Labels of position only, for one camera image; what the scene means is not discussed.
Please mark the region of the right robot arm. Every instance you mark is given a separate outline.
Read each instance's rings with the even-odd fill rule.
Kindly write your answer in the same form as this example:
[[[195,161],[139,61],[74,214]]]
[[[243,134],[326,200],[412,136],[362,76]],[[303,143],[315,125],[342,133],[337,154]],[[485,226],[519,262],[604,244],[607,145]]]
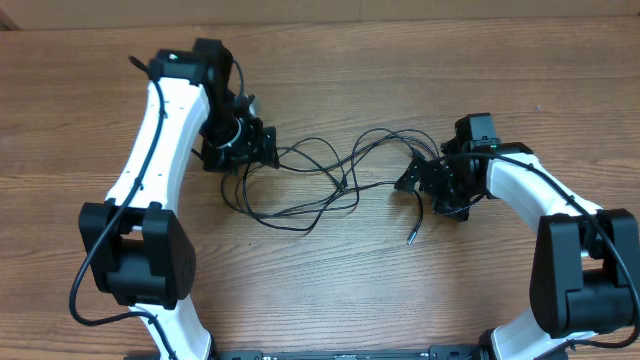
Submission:
[[[469,114],[431,160],[413,151],[395,187],[430,195],[459,222],[484,197],[504,201],[536,236],[529,308],[476,345],[435,345],[431,359],[566,359],[578,346],[620,349],[639,337],[639,229],[563,185],[520,142],[504,143],[488,113]]]

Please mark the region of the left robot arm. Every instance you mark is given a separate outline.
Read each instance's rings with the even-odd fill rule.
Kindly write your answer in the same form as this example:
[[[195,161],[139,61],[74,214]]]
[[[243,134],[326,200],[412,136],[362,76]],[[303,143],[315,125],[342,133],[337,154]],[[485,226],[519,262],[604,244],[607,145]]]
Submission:
[[[206,172],[235,174],[244,165],[279,165],[276,130],[255,114],[251,95],[229,87],[238,63],[223,43],[198,38],[189,51],[161,49],[131,63],[149,79],[147,104],[128,161],[101,203],[79,214],[86,257],[74,279],[69,309],[77,309],[86,273],[127,312],[106,323],[141,319],[158,359],[215,359],[213,336],[197,315],[191,290],[195,248],[179,222],[182,181],[195,140]]]

